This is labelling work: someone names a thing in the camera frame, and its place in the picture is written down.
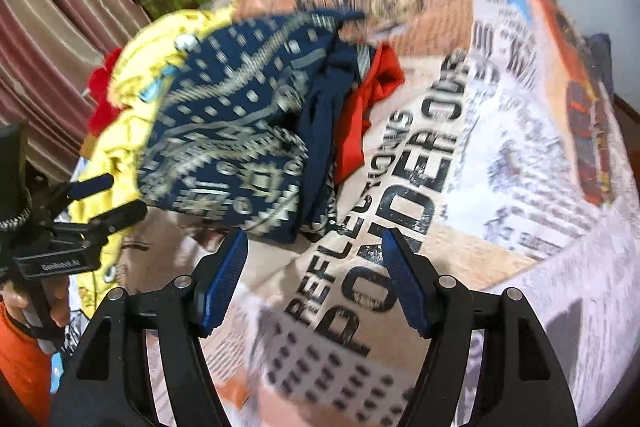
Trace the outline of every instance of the orange sleeve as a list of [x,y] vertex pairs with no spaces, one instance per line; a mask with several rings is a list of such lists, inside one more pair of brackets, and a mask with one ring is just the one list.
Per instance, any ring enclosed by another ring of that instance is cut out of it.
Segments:
[[42,427],[51,412],[51,359],[36,340],[17,330],[0,302],[0,371],[27,411]]

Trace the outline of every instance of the yellow blanket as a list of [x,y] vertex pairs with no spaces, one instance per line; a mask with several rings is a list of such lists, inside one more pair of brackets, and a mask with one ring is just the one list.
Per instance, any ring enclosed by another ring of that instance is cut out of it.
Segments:
[[[69,206],[72,219],[87,223],[92,217],[140,197],[137,171],[149,133],[156,121],[162,96],[173,80],[169,66],[180,66],[187,53],[176,49],[178,36],[194,35],[201,40],[231,22],[232,8],[207,12],[181,10],[153,22],[127,44],[111,75],[109,100],[116,107],[127,107],[100,134],[89,166],[80,176],[86,180],[113,175],[114,184]],[[91,318],[106,293],[115,285],[114,267],[122,240],[129,230],[110,236],[100,254],[101,267],[78,276],[82,311]]]

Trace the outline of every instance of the navy blue garment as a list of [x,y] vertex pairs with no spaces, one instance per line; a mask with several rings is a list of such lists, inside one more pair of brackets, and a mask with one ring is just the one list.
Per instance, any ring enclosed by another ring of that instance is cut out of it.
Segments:
[[280,243],[335,224],[334,126],[371,50],[328,10],[249,19],[188,55],[138,174],[148,204]]

